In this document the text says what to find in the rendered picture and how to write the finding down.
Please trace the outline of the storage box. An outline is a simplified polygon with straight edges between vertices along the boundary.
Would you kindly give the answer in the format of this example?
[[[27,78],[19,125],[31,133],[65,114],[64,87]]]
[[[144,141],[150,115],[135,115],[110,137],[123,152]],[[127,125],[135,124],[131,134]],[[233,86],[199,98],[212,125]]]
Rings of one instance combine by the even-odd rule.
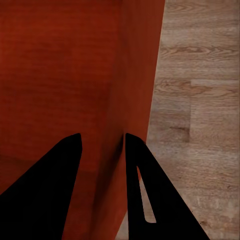
[[[128,210],[126,133],[146,144],[164,7],[0,0],[0,195],[80,133],[61,240],[116,238]]]

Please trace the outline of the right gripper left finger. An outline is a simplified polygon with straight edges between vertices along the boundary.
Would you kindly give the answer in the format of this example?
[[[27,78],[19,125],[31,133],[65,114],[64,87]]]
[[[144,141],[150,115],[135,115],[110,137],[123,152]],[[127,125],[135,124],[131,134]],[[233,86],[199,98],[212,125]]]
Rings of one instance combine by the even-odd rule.
[[[82,151],[63,138],[0,195],[0,240],[61,240]]]

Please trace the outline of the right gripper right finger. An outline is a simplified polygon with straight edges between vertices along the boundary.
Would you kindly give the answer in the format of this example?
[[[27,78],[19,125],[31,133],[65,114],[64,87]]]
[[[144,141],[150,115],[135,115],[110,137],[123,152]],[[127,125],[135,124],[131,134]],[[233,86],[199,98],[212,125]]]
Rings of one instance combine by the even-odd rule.
[[[125,134],[129,240],[210,240],[144,141]],[[156,223],[145,220],[139,168]]]

